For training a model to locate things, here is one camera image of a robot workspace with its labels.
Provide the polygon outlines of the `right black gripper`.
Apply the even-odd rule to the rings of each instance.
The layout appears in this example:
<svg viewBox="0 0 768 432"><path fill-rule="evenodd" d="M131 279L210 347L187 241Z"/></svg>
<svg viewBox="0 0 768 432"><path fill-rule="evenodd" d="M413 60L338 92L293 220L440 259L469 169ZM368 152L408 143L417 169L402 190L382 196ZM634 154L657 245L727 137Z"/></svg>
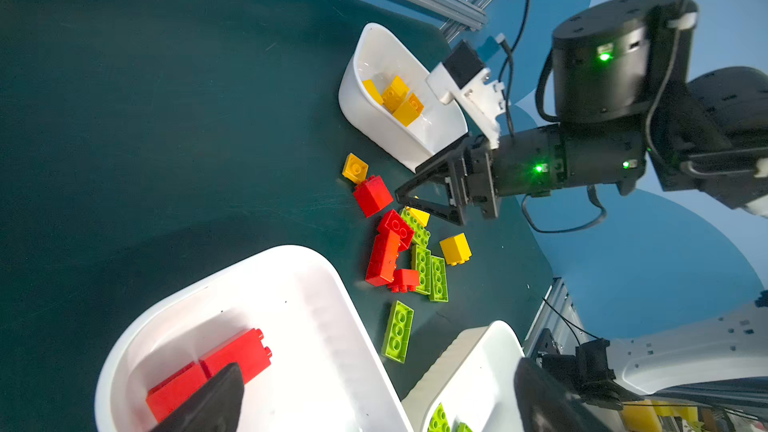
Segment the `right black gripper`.
<svg viewBox="0 0 768 432"><path fill-rule="evenodd" d="M480 135L463 134L416 167L395 190L397 202L454 225L465 225L462 207L409 197L426 182L456 185L468 205L496 218L503 197L545 196L554 190L613 184L622 196L633 192L646 168L643 133L630 125L549 125L503 136L490 147Z"/></svg>

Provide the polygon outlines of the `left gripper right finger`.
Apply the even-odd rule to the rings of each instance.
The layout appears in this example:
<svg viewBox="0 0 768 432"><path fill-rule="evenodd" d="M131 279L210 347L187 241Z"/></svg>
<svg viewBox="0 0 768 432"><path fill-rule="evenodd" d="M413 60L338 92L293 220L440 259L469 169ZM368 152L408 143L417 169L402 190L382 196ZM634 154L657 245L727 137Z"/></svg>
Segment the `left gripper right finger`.
<svg viewBox="0 0 768 432"><path fill-rule="evenodd" d="M518 362L514 390L525 432L609 431L603 422L530 358L522 358Z"/></svg>

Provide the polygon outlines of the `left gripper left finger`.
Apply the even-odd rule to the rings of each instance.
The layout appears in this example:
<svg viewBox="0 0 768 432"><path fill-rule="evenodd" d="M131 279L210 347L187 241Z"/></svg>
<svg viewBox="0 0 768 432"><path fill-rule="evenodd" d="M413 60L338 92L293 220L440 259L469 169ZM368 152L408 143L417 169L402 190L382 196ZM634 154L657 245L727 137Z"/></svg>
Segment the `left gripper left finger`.
<svg viewBox="0 0 768 432"><path fill-rule="evenodd" d="M152 432L236 431L245 384L240 366L230 363L206 382Z"/></svg>

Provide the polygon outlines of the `red square brick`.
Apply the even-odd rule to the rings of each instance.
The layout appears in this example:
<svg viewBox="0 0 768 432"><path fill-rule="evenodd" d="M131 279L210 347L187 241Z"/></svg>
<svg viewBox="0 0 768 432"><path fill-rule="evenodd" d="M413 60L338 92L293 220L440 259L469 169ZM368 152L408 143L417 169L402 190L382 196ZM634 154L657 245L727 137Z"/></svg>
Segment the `red square brick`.
<svg viewBox="0 0 768 432"><path fill-rule="evenodd" d="M396 210L389 210L381 219L377 227L379 233L386 231L393 232L399 238L398 251L402 252L407 250L412 243L415 231L405 221L405 219L397 213Z"/></svg>

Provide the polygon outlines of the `green brick low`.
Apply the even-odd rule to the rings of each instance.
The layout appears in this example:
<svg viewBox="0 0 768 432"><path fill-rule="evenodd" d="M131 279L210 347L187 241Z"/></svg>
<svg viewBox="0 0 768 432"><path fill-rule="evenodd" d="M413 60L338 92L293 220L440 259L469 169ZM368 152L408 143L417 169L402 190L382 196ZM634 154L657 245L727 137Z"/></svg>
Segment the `green brick low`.
<svg viewBox="0 0 768 432"><path fill-rule="evenodd" d="M404 364L410 341L414 310L400 301L392 304L381 353L384 357Z"/></svg>
<svg viewBox="0 0 768 432"><path fill-rule="evenodd" d="M431 290L429 298L432 302L447 303L449 301L446 263L438 256L432 256L431 260Z"/></svg>
<svg viewBox="0 0 768 432"><path fill-rule="evenodd" d="M419 285L415 292L429 295L431 293L431 252L428 248L418 244L412 245L411 268L419 273Z"/></svg>

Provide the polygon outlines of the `red long brick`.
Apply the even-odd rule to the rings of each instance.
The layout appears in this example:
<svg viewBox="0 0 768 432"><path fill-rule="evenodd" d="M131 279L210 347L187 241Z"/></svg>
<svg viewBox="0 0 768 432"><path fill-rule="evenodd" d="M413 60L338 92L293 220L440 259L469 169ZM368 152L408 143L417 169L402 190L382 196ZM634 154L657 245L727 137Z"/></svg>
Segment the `red long brick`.
<svg viewBox="0 0 768 432"><path fill-rule="evenodd" d="M384 286L394 280L399 244L399 236L392 231L380 232L376 236L366 269L367 283L372 286Z"/></svg>

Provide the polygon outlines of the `yellow upturned small brick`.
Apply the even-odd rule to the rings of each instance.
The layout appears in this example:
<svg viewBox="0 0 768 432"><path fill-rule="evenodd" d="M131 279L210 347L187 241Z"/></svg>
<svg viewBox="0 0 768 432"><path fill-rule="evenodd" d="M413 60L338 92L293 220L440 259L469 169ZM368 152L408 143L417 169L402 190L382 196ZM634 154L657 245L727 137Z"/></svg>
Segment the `yellow upturned small brick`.
<svg viewBox="0 0 768 432"><path fill-rule="evenodd" d="M342 175L352 183L359 185L367 178L369 165L357 157L354 153L349 153L345 159L342 169Z"/></svg>

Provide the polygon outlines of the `red small brick low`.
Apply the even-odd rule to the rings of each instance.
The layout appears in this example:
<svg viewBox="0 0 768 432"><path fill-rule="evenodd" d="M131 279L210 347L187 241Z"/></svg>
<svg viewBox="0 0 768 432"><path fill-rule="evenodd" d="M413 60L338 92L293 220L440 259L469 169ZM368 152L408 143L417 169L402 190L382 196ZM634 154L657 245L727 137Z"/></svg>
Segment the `red small brick low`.
<svg viewBox="0 0 768 432"><path fill-rule="evenodd" d="M395 293L414 292L419 286L420 273L413 269L397 269L394 271L393 280L388 288Z"/></svg>

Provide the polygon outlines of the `green studded brick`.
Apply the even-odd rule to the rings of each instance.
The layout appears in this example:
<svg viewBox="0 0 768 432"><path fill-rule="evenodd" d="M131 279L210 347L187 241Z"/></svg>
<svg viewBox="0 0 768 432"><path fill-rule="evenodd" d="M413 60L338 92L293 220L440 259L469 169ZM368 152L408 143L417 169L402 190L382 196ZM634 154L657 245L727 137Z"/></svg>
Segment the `green studded brick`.
<svg viewBox="0 0 768 432"><path fill-rule="evenodd" d="M404 208L401 211L400 215L403 218L403 220L414 231L412 242L419 246L427 248L431 238L431 233L426 229L424 225L421 224L421 222L410 211L409 208Z"/></svg>

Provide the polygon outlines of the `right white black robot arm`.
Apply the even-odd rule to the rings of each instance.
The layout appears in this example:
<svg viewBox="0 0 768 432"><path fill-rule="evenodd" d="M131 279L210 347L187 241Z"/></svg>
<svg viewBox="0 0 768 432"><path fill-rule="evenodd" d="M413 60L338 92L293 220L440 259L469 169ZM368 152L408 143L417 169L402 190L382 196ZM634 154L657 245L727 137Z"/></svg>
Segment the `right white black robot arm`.
<svg viewBox="0 0 768 432"><path fill-rule="evenodd" d="M698 191L730 210L767 217L767 75L729 67L687 80L699 9L693 0L610 0L564 20L552 33L535 94L544 126L499 135L494 122L506 109L501 90L490 92L484 62L466 41L427 76L439 100L458 101L483 132L417 166L396 200L456 225L476 205L499 216L504 197L522 196L520 211L539 234L594 230L608 217L599 185L620 196L636 190L650 163L664 192ZM424 182L445 186L448 204L409 193ZM565 229L541 228L528 202L553 191L585 189L599 213ZM636 272L626 284L654 288L644 300L681 285L672 302L694 297L695 284L712 282L705 299L739 285L732 260L692 232L665 237L671 219L645 214L650 227L628 238L591 237L581 249L614 272ZM744 306L762 325L728 325L720 317L646 334L633 340L601 338L577 346L575 356L547 359L565 365L565 384L582 397L649 396L675 387L767 376L767 291Z"/></svg>

